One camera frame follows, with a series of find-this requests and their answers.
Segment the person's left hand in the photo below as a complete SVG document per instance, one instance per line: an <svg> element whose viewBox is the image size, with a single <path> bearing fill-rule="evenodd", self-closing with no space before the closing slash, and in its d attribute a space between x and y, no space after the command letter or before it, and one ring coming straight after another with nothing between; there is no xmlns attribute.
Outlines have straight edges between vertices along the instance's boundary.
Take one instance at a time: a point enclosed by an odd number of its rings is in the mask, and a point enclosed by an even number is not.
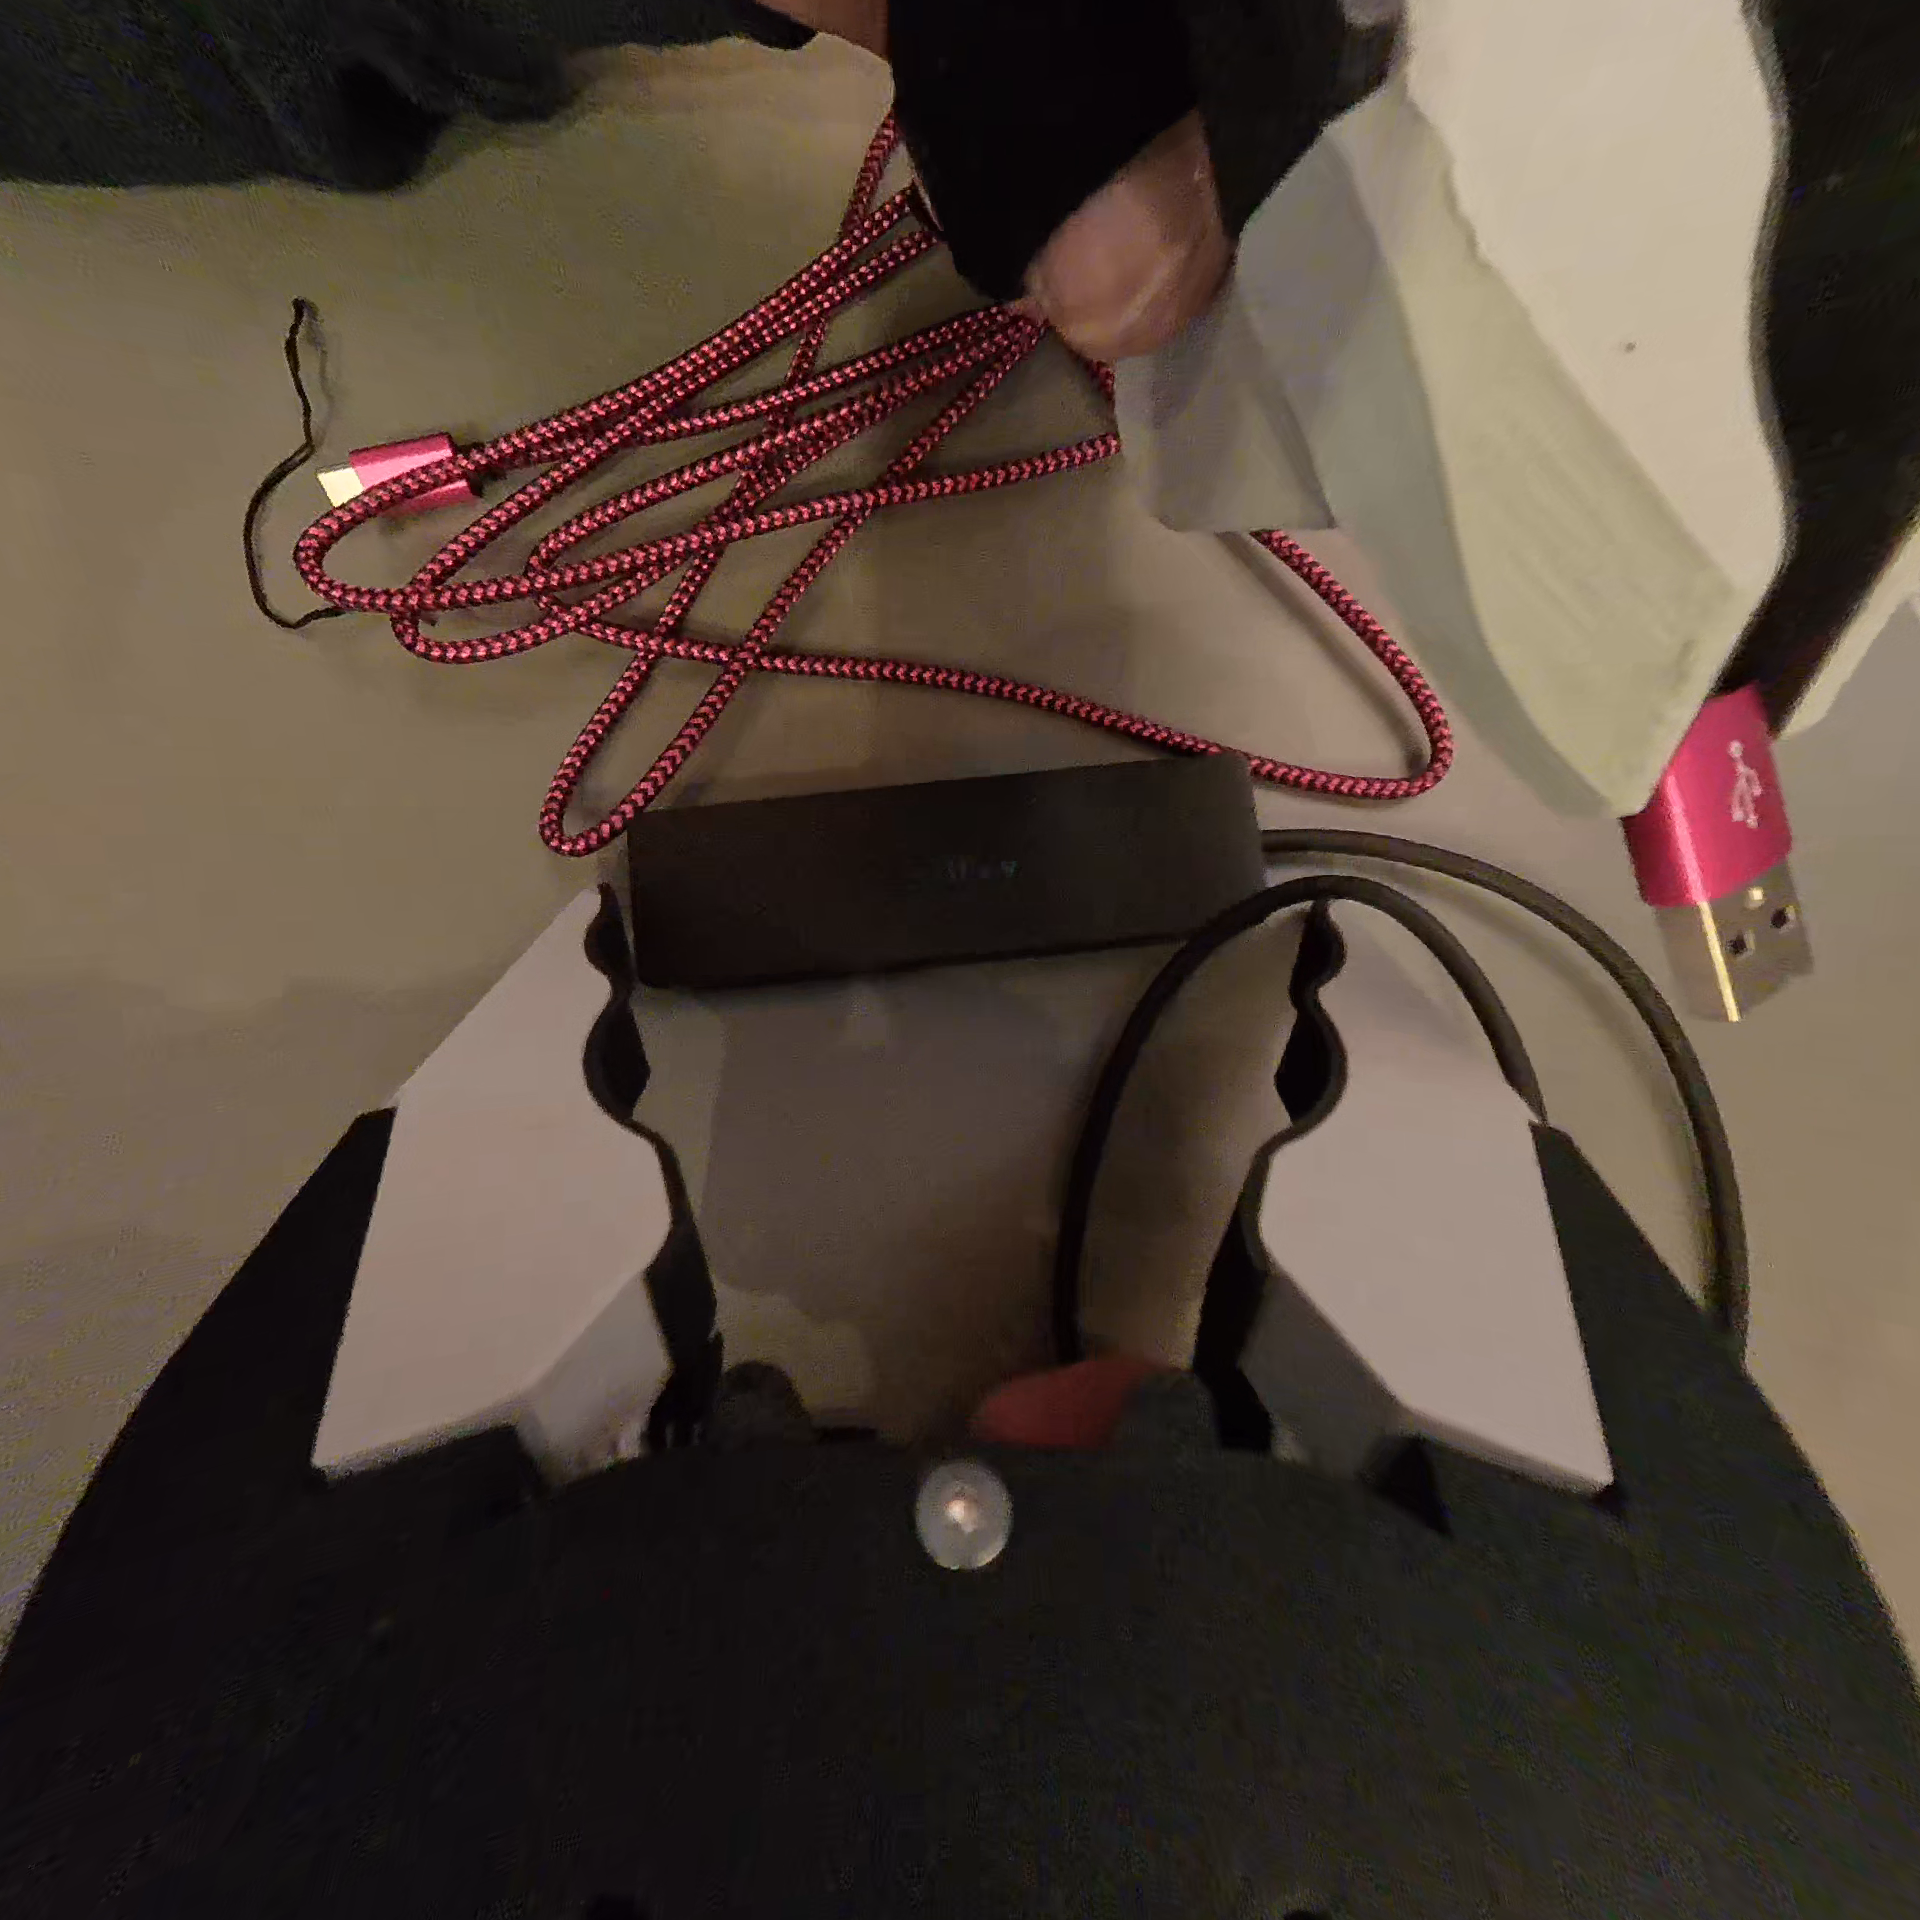
<svg viewBox="0 0 1920 1920"><path fill-rule="evenodd" d="M1200 319L1232 254L1209 138L1189 112L1063 222L1029 264L1018 307L1073 352L1115 366Z"/></svg>

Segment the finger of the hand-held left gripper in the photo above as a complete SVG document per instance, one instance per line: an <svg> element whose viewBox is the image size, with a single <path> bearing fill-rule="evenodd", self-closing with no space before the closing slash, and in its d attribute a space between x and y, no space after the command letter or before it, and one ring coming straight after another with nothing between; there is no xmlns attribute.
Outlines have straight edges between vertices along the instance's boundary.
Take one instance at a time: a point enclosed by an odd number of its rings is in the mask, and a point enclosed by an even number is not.
<svg viewBox="0 0 1920 1920"><path fill-rule="evenodd" d="M1637 812L1786 551L1755 5L1399 5L1380 88L1119 370L1169 527L1338 533L1549 804Z"/></svg>
<svg viewBox="0 0 1920 1920"><path fill-rule="evenodd" d="M1781 734L1916 534L1917 5L1759 16L1783 114L1760 362L1787 527L1747 688Z"/></svg>

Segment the black usb hub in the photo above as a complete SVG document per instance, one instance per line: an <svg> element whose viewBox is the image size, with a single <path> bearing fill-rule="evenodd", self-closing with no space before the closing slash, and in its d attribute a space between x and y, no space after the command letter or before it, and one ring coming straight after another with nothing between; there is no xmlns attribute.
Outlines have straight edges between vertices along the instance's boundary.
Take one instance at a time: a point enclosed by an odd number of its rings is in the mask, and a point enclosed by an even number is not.
<svg viewBox="0 0 1920 1920"><path fill-rule="evenodd" d="M673 806L626 851L635 978L681 991L1178 944L1264 876L1225 754Z"/></svg>

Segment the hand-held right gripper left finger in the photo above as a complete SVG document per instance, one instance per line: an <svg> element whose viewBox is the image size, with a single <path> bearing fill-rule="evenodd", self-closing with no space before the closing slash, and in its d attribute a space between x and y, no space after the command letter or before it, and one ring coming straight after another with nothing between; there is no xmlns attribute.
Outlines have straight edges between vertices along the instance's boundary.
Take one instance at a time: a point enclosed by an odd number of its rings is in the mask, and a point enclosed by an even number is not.
<svg viewBox="0 0 1920 1920"><path fill-rule="evenodd" d="M548 1482L689 1444L722 1373L616 890L562 906L400 1085L313 1466L506 1431Z"/></svg>

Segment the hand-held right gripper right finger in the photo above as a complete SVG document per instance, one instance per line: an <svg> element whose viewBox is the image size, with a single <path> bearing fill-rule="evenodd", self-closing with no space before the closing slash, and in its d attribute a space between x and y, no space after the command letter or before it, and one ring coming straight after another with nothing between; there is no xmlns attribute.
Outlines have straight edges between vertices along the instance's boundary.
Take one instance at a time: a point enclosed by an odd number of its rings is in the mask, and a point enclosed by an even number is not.
<svg viewBox="0 0 1920 1920"><path fill-rule="evenodd" d="M1191 1366L1235 1444L1376 1478L1413 1442L1565 1494L1613 1459L1514 1035L1484 987L1434 994L1386 914L1308 909L1277 1064Z"/></svg>

